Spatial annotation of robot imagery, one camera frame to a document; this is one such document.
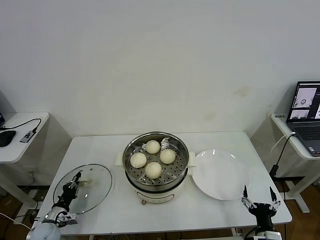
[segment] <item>laptop keyboard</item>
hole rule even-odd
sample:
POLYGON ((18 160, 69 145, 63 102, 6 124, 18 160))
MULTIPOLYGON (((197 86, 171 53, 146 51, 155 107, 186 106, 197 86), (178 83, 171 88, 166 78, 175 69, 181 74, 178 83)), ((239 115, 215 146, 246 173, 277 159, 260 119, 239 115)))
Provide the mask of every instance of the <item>laptop keyboard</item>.
POLYGON ((320 140, 320 126, 295 127, 293 129, 303 140, 320 140))

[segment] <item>wooden floor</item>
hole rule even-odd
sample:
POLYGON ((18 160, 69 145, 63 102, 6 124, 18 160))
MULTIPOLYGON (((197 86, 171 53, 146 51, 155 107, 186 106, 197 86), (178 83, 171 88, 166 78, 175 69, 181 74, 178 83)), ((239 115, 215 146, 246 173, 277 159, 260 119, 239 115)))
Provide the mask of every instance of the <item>wooden floor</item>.
MULTIPOLYGON (((276 184, 278 190, 282 192, 282 185, 276 184)), ((44 197, 46 191, 40 191, 36 200, 44 197)), ((319 240, 320 239, 320 187, 309 186, 303 191, 302 197, 310 208, 310 213, 302 213, 294 200, 286 201, 291 215, 292 222, 286 225, 287 240, 319 240)), ((0 198, 0 212, 9 217, 17 215, 21 207, 21 203, 13 196, 8 194, 0 198)), ((31 227, 29 218, 24 222, 31 227)), ((276 225, 276 230, 281 232, 282 239, 285 239, 284 225, 276 225)), ((239 229, 239 231, 248 231, 249 229, 239 229)), ((21 225, 15 225, 8 219, 0 216, 0 240, 24 240, 26 239, 28 229, 21 225)), ((103 235, 95 236, 95 240, 179 240, 179 239, 205 239, 232 236, 230 229, 221 230, 204 230, 204 231, 184 231, 184 232, 167 232, 167 233, 145 233, 145 234, 129 234, 129 235, 103 235)), ((72 240, 88 240, 89 236, 77 236, 70 238, 72 240)))

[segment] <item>laptop screen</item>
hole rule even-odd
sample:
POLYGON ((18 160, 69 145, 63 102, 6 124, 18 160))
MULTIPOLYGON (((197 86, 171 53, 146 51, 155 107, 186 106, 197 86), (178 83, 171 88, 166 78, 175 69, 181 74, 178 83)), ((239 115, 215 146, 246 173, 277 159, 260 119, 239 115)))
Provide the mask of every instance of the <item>laptop screen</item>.
POLYGON ((287 122, 320 121, 320 81, 299 81, 287 122))

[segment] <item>white desk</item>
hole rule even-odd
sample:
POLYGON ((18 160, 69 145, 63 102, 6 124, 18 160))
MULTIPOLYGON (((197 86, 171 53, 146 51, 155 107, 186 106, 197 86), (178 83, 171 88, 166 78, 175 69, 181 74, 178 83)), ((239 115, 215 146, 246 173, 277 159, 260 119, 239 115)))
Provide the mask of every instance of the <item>white desk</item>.
MULTIPOLYGON (((284 135, 292 132, 292 130, 286 124, 287 114, 273 113, 271 115, 271 119, 274 121, 274 123, 277 125, 277 127, 284 135)), ((310 161, 320 160, 320 156, 312 156, 296 136, 291 137, 288 142, 292 145, 292 147, 295 149, 295 151, 301 158, 310 161)), ((320 162, 318 164, 318 167, 313 167, 309 169, 305 173, 305 177, 297 185, 294 185, 292 181, 286 181, 285 183, 290 189, 290 191, 286 193, 281 192, 281 196, 284 198, 285 194, 285 199, 295 200, 303 213, 310 213, 310 210, 300 193, 303 190, 305 190, 308 186, 310 186, 318 178, 320 178, 320 162)))
MULTIPOLYGON (((276 192, 278 199, 281 199, 246 133, 230 131, 175 135, 196 154, 218 148, 229 150, 241 158, 250 170, 248 195, 251 200, 270 203, 272 200, 269 186, 276 192)), ((163 204, 142 205, 128 182, 124 169, 115 165, 118 153, 121 153, 135 137, 75 137, 53 179, 38 217, 43 217, 50 211, 55 187, 66 173, 78 166, 96 163, 106 166, 111 171, 114 185, 99 206, 79 215, 78 224, 61 228, 62 235, 190 231, 256 225, 256 218, 247 211, 240 199, 221 201, 211 198, 195 185, 191 176, 186 177, 181 193, 174 200, 163 204)), ((272 221, 282 224, 291 220, 292 217, 282 202, 272 221)))
MULTIPOLYGON (((5 147, 0 147, 0 164, 13 164, 20 160, 25 151, 28 149, 32 141, 36 138, 38 132, 49 118, 47 112, 22 112, 22 113, 7 113, 3 114, 6 122, 4 125, 8 128, 15 127, 23 124, 31 119, 41 118, 41 124, 38 126, 36 134, 30 139, 28 143, 21 143, 20 140, 30 130, 33 130, 39 123, 38 120, 29 122, 16 129, 16 135, 12 139, 12 142, 5 147)), ((24 203, 27 207, 34 208, 36 202, 27 194, 25 194, 20 188, 18 188, 13 182, 0 174, 0 187, 6 190, 8 193, 17 198, 20 202, 24 203)))

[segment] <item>computer mouse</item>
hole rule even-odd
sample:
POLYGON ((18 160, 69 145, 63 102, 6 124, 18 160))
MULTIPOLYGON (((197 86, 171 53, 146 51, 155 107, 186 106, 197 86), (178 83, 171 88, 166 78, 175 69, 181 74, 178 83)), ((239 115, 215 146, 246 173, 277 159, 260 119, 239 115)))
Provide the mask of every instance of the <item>computer mouse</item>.
POLYGON ((15 135, 16 135, 15 130, 0 132, 0 147, 8 146, 15 135))

